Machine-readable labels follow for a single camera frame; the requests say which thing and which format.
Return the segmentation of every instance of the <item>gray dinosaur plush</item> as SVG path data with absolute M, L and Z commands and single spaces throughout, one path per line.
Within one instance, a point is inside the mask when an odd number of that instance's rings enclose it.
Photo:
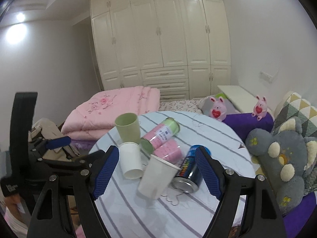
M 302 201 L 303 177 L 316 164 L 317 139 L 303 138 L 301 133 L 300 119 L 292 117 L 272 134 L 252 130 L 245 141 L 248 151 L 258 157 L 283 215 Z

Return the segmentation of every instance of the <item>round table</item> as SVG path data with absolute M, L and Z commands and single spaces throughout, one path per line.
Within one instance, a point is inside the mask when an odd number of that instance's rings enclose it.
M 255 177 L 259 165 L 252 163 L 241 139 L 229 126 L 208 116 L 183 111 L 140 115 L 141 136 L 167 117 L 173 117 L 180 124 L 180 132 L 173 138 L 181 146 L 184 157 L 192 145 L 200 144 L 206 146 L 224 168 L 232 168 L 241 176 Z M 117 129 L 113 128 L 97 141 L 90 153 L 99 149 L 107 151 L 110 145 L 121 143 Z M 145 167 L 148 158 L 144 153 L 141 158 Z M 125 179 L 118 164 L 105 193 L 96 200 L 99 214 L 112 238 L 203 236 L 218 205 L 204 181 L 192 194 L 169 186 L 157 200 L 137 191 L 139 181 Z M 244 203 L 245 199 L 241 197 L 234 225 L 241 222 Z

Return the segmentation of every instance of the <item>pink quilt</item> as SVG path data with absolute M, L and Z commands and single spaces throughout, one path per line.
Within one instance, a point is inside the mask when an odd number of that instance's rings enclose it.
M 98 140 L 123 113 L 141 115 L 158 111 L 159 99 L 157 88 L 143 86 L 99 92 L 71 112 L 61 132 L 74 140 Z

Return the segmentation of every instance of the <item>geometric patterned pillow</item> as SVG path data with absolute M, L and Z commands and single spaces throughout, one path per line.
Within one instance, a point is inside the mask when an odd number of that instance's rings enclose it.
M 317 137 L 317 109 L 298 93 L 293 93 L 284 103 L 275 119 L 272 132 L 293 116 L 302 121 L 303 137 Z

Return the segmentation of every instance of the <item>electrical outlet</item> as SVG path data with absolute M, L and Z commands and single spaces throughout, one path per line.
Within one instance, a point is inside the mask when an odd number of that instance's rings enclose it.
M 262 72 L 262 71 L 260 72 L 260 78 L 265 80 L 268 83 L 272 83 L 272 81 L 273 81 L 273 76 L 271 76 L 265 72 Z

